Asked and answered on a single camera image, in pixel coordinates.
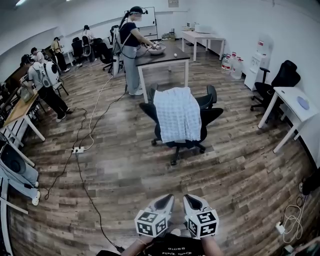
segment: white cable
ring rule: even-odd
[[[102,89],[100,90],[98,99],[96,100],[95,107],[94,107],[94,110],[93,110],[93,112],[92,112],[92,115],[91,115],[91,118],[90,118],[90,123],[89,123],[89,135],[90,135],[90,138],[91,138],[91,140],[92,140],[92,144],[91,144],[88,148],[84,149],[84,151],[91,149],[91,147],[92,147],[92,146],[94,145],[94,143],[95,143],[95,140],[94,140],[94,139],[92,138],[92,136],[91,136],[91,121],[92,121],[92,117],[94,116],[94,113],[95,113],[95,111],[96,111],[96,108],[97,108],[97,105],[98,105],[98,101],[99,101],[99,99],[100,99],[100,95],[101,95],[102,91],[104,90],[104,88],[107,86],[107,84],[109,83],[109,81],[110,81],[113,77],[114,77],[114,76],[112,75],[112,76],[110,77],[110,79],[104,84],[104,86],[103,86]]]
[[[284,222],[284,225],[283,227],[286,228],[286,224],[287,224],[287,221],[288,220],[295,220],[295,222],[293,223],[292,225],[292,228],[288,231],[288,232],[284,232],[283,233],[283,242],[285,242],[286,244],[290,244],[295,238],[297,240],[299,240],[301,237],[302,237],[302,233],[303,233],[303,228],[302,228],[302,225],[301,225],[301,219],[302,219],[302,214],[304,213],[304,209],[305,209],[305,204],[306,204],[306,201],[307,201],[307,197],[305,197],[305,200],[304,200],[304,203],[303,203],[303,207],[302,207],[302,210],[299,206],[297,205],[288,205],[285,210],[284,210],[284,217],[286,218],[286,221]],[[299,215],[296,217],[294,215],[290,215],[289,217],[286,216],[286,210],[287,208],[289,207],[293,207],[293,208],[298,208],[299,209]],[[296,223],[298,224],[297,228],[296,228],[296,232],[294,234],[294,236],[292,237],[292,239],[290,241],[285,241],[285,235],[289,234],[295,227]]]

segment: wooden floor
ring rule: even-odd
[[[186,46],[192,53],[193,47]],[[62,98],[71,108],[85,108],[87,120],[82,138],[89,131],[89,120],[99,90],[110,75],[96,61],[64,75],[69,96]],[[161,90],[182,86],[183,65],[149,69],[147,85],[157,82]],[[175,227],[183,223],[182,196],[204,197],[219,218],[218,244],[227,256],[270,255],[284,244],[275,224],[284,208],[296,204],[298,183],[311,173],[311,164],[299,141],[290,140],[277,154],[273,149],[289,130],[286,123],[270,121],[263,129],[257,125],[263,109],[250,111],[253,93],[244,81],[226,78],[216,55],[198,47],[197,62],[190,61],[189,86],[194,96],[206,94],[214,85],[217,107],[223,114],[208,126],[203,142],[205,154],[184,150],[177,166],[170,166],[174,149],[153,147],[154,122],[139,108],[143,97],[126,94],[113,104],[100,120],[92,137],[94,145],[79,155],[85,186],[102,215],[105,233],[118,245],[127,247],[137,236],[134,218],[153,198],[173,193]],[[125,77],[110,81],[101,94],[92,123],[121,96]],[[84,112],[76,110],[57,124],[51,110],[38,123],[46,140],[30,131],[23,152],[36,163],[41,199],[35,207],[30,200],[13,191],[10,200],[29,211],[23,215],[10,209],[10,232],[16,256],[95,256],[100,250],[114,248],[100,230],[99,216],[91,205],[72,156],[65,173],[57,180],[45,200],[46,189],[64,168]],[[84,141],[87,148],[92,141]],[[319,191],[310,196],[302,218],[303,229],[319,211]]]

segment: ponytail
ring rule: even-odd
[[[121,29],[123,23],[124,23],[125,20],[129,17],[129,14],[130,14],[130,11],[127,11],[127,12],[125,13],[124,17],[123,17],[122,20],[121,20],[120,28],[119,28],[119,29]]]

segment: metal bowl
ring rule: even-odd
[[[150,49],[149,50],[149,53],[151,55],[160,55],[160,54],[163,54],[166,50],[166,47],[161,45],[161,50],[157,50],[157,49]]]

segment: towel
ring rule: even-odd
[[[153,104],[163,143],[200,140],[200,107],[189,87],[156,91]]]

